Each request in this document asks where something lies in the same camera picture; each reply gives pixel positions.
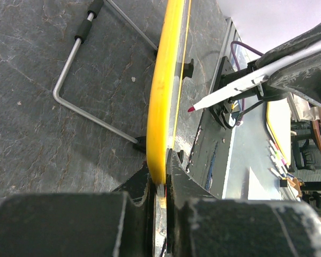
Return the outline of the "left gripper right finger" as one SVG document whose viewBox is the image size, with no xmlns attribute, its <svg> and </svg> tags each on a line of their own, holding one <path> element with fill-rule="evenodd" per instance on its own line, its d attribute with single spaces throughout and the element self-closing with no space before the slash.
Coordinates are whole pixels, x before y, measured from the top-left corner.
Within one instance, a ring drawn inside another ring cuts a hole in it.
<svg viewBox="0 0 321 257">
<path fill-rule="evenodd" d="M 219 200 L 166 160 L 170 256 L 321 256 L 321 222 L 306 203 Z"/>
</svg>

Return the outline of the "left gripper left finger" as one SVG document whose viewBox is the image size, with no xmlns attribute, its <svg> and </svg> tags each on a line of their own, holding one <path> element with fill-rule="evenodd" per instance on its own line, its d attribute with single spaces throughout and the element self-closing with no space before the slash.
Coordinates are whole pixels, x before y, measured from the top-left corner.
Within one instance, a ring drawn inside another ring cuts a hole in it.
<svg viewBox="0 0 321 257">
<path fill-rule="evenodd" d="M 0 256 L 152 256 L 146 165 L 112 192 L 17 194 L 0 205 Z"/>
</svg>

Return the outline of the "pink capped whiteboard marker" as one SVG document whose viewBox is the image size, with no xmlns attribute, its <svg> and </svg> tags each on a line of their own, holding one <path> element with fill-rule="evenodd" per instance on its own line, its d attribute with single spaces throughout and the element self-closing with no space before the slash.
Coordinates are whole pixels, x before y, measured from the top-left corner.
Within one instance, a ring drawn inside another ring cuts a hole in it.
<svg viewBox="0 0 321 257">
<path fill-rule="evenodd" d="M 194 104 L 188 109 L 188 112 L 200 110 L 203 108 L 210 107 L 229 99 L 230 97 L 239 95 L 244 91 L 256 87 L 257 85 L 267 81 L 269 77 L 279 69 L 293 64 L 296 61 L 300 61 L 305 57 L 311 56 L 321 51 L 321 40 L 312 44 L 309 47 L 304 48 L 296 53 L 287 55 L 271 64 L 268 64 L 240 79 L 230 82 L 227 86 L 209 94 L 208 96 L 201 99 L 199 102 Z"/>
</svg>

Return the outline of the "wood framed whiteboard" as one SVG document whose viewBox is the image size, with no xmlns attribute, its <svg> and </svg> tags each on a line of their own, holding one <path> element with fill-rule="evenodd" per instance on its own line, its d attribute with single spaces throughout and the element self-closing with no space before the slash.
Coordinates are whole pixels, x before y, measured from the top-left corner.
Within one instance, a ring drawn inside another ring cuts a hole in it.
<svg viewBox="0 0 321 257">
<path fill-rule="evenodd" d="M 156 188 L 166 184 L 166 162 L 174 148 L 185 70 L 191 1 L 168 1 L 151 83 L 146 157 Z"/>
</svg>

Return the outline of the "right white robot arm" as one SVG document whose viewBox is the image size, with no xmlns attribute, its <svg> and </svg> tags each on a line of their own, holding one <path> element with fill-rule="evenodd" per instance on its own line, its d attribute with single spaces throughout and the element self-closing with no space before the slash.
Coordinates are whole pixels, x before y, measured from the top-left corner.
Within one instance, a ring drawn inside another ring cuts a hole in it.
<svg viewBox="0 0 321 257">
<path fill-rule="evenodd" d="M 273 48 L 247 68 L 222 75 L 219 87 L 230 102 L 256 95 L 260 101 L 285 99 L 292 93 L 321 107 L 321 23 Z"/>
</svg>

